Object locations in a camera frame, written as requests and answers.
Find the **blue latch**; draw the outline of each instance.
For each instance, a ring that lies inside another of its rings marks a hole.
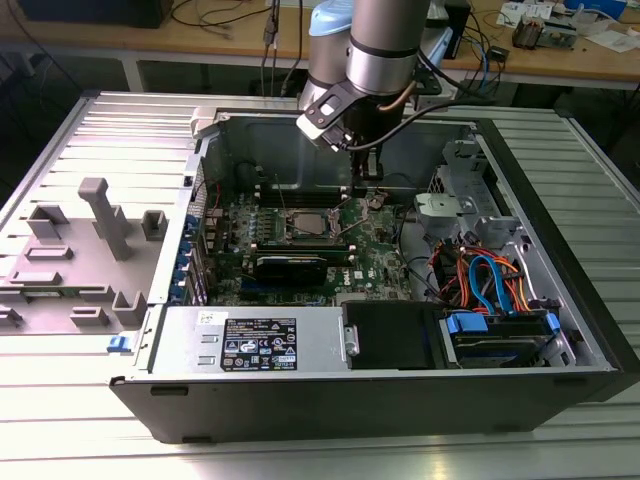
[[[181,267],[186,267],[187,265],[189,265],[189,257],[178,254],[176,255],[176,263]]]
[[[547,322],[549,322],[549,326],[553,333],[558,333],[560,331],[560,321],[558,317],[556,317],[555,313],[547,313]]]
[[[186,276],[187,272],[185,272],[184,270],[174,270],[173,275],[171,276],[171,280],[174,282],[179,282],[181,280],[184,280]]]
[[[182,240],[180,245],[178,245],[179,253],[189,253],[191,251],[191,243],[186,240]]]
[[[192,230],[192,229],[198,228],[200,221],[193,215],[187,214],[187,216],[184,219],[184,223],[185,223],[184,227],[186,230]]]
[[[481,313],[458,312],[447,318],[449,333],[488,332],[489,326]]]
[[[130,352],[129,337],[123,337],[122,335],[114,335],[111,337],[107,352],[109,353],[126,353]]]

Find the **workbench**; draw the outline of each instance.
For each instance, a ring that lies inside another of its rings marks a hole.
[[[633,89],[640,81],[640,49],[615,53],[584,38],[579,38],[573,50],[521,50],[511,45],[512,30],[495,25],[501,0],[475,0],[475,12],[480,29],[492,44],[511,51],[502,74],[502,81],[543,85],[564,85],[588,88]],[[227,0],[200,0],[201,11],[220,8]],[[264,9],[260,0],[247,2],[231,12],[212,15],[222,21]],[[309,30],[310,9],[305,9],[303,31]],[[29,22],[22,17],[27,30],[52,55],[98,57],[122,62],[131,91],[144,91],[141,61],[198,63],[207,65],[260,64],[264,51],[262,35],[267,13],[250,16],[232,24],[233,39],[226,40],[201,28],[188,27],[168,18],[159,29],[137,29],[124,26],[82,25]],[[187,5],[178,12],[179,18],[196,22],[195,8]],[[640,24],[640,13],[627,9],[621,21]],[[278,66],[290,67],[298,54],[298,12],[282,8],[278,40]],[[618,25],[624,31],[629,25]],[[5,2],[0,2],[0,51],[41,53],[30,42],[9,15]],[[309,38],[303,38],[300,68],[307,68]],[[457,58],[445,60],[443,68],[457,80],[470,79],[478,68],[471,44],[463,42]]]
[[[233,101],[237,97],[108,92],[81,98],[0,211],[0,277],[7,275],[12,255],[31,234],[25,219],[38,203],[56,203],[67,214],[82,215],[86,207],[69,192],[77,191],[89,172],[108,179],[127,218],[172,205],[194,148],[190,123],[196,109]],[[265,104],[261,99],[243,101],[255,108]],[[269,104],[293,102],[275,99]],[[640,354],[638,193],[571,119],[551,110],[456,110],[451,115],[481,115],[495,122]],[[155,181],[149,173],[156,174]],[[112,479],[116,473],[138,477],[162,472],[162,478],[184,480],[498,480],[619,478],[640,472],[639,386],[604,404],[570,408],[533,432],[162,444],[106,385],[133,362],[127,354],[107,354],[110,338],[0,336],[2,478]]]

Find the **warning label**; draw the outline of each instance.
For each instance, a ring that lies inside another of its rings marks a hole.
[[[295,318],[228,318],[222,346],[225,372],[298,368]]]

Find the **wire bundle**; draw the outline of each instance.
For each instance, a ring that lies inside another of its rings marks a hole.
[[[432,256],[429,264],[433,266],[434,261],[441,254],[443,248],[443,244],[440,244],[436,247],[434,255]],[[490,309],[483,304],[483,299],[481,295],[477,295],[476,292],[473,292],[476,296],[476,300],[471,295],[471,290],[473,290],[472,285],[470,284],[470,278],[473,275],[470,274],[470,267],[474,263],[478,263],[479,260],[484,257],[485,259],[489,259],[495,264],[499,265],[502,270],[502,275],[507,277],[503,279],[499,277],[499,281],[503,282],[507,287],[511,295],[511,300],[513,301],[513,307],[515,312],[530,312],[531,308],[527,302],[525,293],[524,293],[524,272],[520,272],[520,270],[514,266],[509,260],[505,257],[501,257],[494,252],[487,250],[485,248],[476,247],[476,246],[464,246],[460,248],[460,254],[456,259],[456,276],[451,278],[449,282],[444,285],[437,293],[437,297],[450,304],[455,306],[455,308],[463,308],[468,309],[471,308],[473,311],[489,314],[492,313]],[[477,265],[478,268],[490,268],[489,262],[480,263]],[[496,278],[495,276],[491,276],[487,279],[487,283],[483,288],[483,295],[487,290],[490,289],[492,284],[495,284]],[[451,295],[453,287],[458,286],[459,292]]]

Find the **red cable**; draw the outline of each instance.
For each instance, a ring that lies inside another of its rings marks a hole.
[[[220,184],[216,183],[216,204],[213,206],[213,209],[215,210],[216,208],[218,208],[218,205],[220,204],[220,193],[222,192],[222,189],[220,188]]]

